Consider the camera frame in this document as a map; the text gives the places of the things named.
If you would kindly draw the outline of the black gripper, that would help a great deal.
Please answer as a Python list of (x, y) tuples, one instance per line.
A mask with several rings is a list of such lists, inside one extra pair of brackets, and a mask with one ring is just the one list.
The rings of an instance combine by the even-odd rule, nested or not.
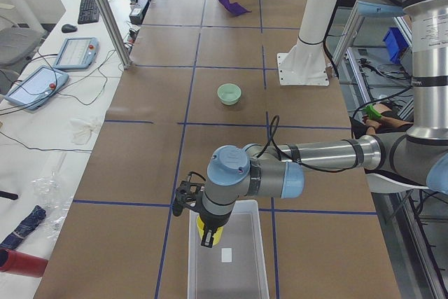
[(199, 218), (202, 221), (202, 224), (198, 224), (198, 228), (203, 232), (201, 245), (212, 247), (214, 245), (214, 231), (211, 229), (223, 227), (229, 221), (231, 208), (227, 205), (217, 206), (213, 207), (213, 212), (210, 212), (204, 205), (199, 204), (197, 210), (199, 211)]

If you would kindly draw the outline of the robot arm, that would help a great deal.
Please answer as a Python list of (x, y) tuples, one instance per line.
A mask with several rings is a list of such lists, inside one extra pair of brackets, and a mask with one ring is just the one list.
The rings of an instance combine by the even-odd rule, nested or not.
[(359, 8), (411, 17), (412, 126), (328, 143), (277, 145), (269, 139), (263, 146), (221, 146), (196, 190), (202, 246), (213, 246), (238, 197), (297, 197), (306, 169), (339, 173), (362, 167), (447, 192), (447, 0), (359, 0)]

